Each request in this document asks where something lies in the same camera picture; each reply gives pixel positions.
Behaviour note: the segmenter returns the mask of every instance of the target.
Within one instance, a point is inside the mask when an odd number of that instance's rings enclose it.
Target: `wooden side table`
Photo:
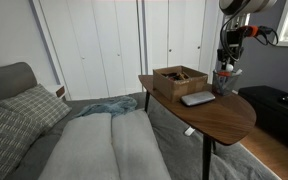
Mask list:
[[[153,89],[152,75],[139,75],[147,90],[145,110],[150,95],[179,119],[203,133],[203,180],[209,179],[211,142],[232,145],[244,138],[254,127],[256,114],[252,106],[236,94],[215,95],[212,102],[186,107],[180,102],[171,103],[159,91]],[[204,87],[211,91],[211,85]]]

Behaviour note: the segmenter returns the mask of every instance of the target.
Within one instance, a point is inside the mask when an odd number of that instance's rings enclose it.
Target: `white wall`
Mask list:
[[[29,0],[0,0],[0,66],[27,62],[37,81],[56,84]]]

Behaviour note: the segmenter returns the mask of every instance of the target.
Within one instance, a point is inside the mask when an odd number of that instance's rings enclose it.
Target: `bed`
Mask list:
[[[21,113],[12,112],[12,108],[10,108],[12,106],[16,106],[13,107],[15,109],[17,108],[17,105],[14,105],[14,101],[9,103],[8,106],[5,106],[7,103],[4,102],[4,100],[17,97],[19,94],[25,93],[30,89],[36,88],[38,86],[42,85],[38,85],[34,73],[28,64],[20,62],[9,66],[0,67],[0,112],[7,111],[8,116],[13,118],[12,120],[15,118],[14,122],[16,121],[17,123],[13,123],[13,126],[21,125],[22,121],[19,121],[18,118],[24,118],[25,121],[29,122],[32,121],[33,124],[36,123],[36,120],[34,120],[34,118],[28,117],[28,115],[25,115],[25,117],[19,117],[20,115],[18,114]],[[136,101],[136,110],[140,111],[143,109],[145,103],[144,92],[129,94],[127,97],[131,97]],[[76,120],[76,115],[79,114],[84,107],[94,104],[102,104],[118,98],[120,97],[81,101],[64,101],[64,103],[62,100],[58,99],[58,101],[61,101],[59,103],[63,103],[68,107],[67,109],[65,106],[66,109],[61,109],[61,112],[67,112],[64,113],[64,115],[58,115],[57,118],[60,119],[52,122],[50,122],[49,118],[42,117],[45,121],[48,122],[48,126],[43,127],[43,131],[36,132],[30,136],[29,140],[25,141],[27,148],[23,148],[23,152],[21,152],[20,155],[15,158],[16,162],[13,163],[11,167],[9,167],[7,170],[0,170],[0,179],[38,179],[43,171],[45,171],[45,166],[50,164],[48,161],[54,153],[54,148],[58,146],[57,144],[60,144],[59,142],[63,131],[65,131],[67,125],[70,122]],[[43,106],[47,106],[47,104],[42,106],[39,106],[39,104],[34,105],[33,108],[35,109],[31,113],[34,114],[35,112],[40,111]],[[165,164],[166,171],[169,174],[170,179],[201,179],[202,135],[198,131],[195,131],[191,136],[185,136],[183,132],[188,128],[188,125],[177,119],[177,117],[163,108],[152,97],[150,100],[150,106],[147,111],[147,117],[153,132],[154,139],[157,142],[158,151],[162,157],[162,163]],[[28,126],[28,128],[32,128],[30,132],[35,132],[35,129],[37,129],[39,126],[39,123],[36,123],[33,128],[31,126]],[[5,135],[6,138],[10,138],[10,136],[12,136],[12,134]],[[134,142],[141,144],[142,140],[135,140]],[[126,168],[127,171],[132,171],[131,166],[126,166],[124,168]],[[213,151],[211,156],[210,169],[210,179],[216,180],[279,179],[278,176],[276,176],[270,169],[263,165],[258,159],[256,159],[256,157],[254,157],[239,143],[236,143],[232,146],[222,146],[221,144],[216,144],[216,149]],[[120,174],[118,174],[118,176],[119,177],[117,179],[123,179]],[[76,178],[74,179],[84,179],[79,176],[75,177]],[[103,178],[90,175],[88,176],[88,179]]]

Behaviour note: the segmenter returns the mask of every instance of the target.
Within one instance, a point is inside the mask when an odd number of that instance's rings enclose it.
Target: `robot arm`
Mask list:
[[[243,52],[243,39],[255,37],[264,45],[272,44],[266,35],[276,32],[265,26],[245,26],[249,13],[264,11],[275,4],[276,0],[220,0],[219,6],[228,20],[221,29],[222,49],[218,49],[218,60],[222,63],[222,70],[232,71],[234,64],[239,60]],[[257,36],[262,35],[265,42]]]

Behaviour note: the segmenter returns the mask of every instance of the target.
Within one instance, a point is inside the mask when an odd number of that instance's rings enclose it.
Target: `table leg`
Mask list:
[[[209,179],[211,164],[212,140],[203,135],[203,180]]]
[[[147,107],[148,107],[148,103],[150,101],[150,93],[148,91],[146,91],[146,98],[145,98],[145,112],[147,112]]]

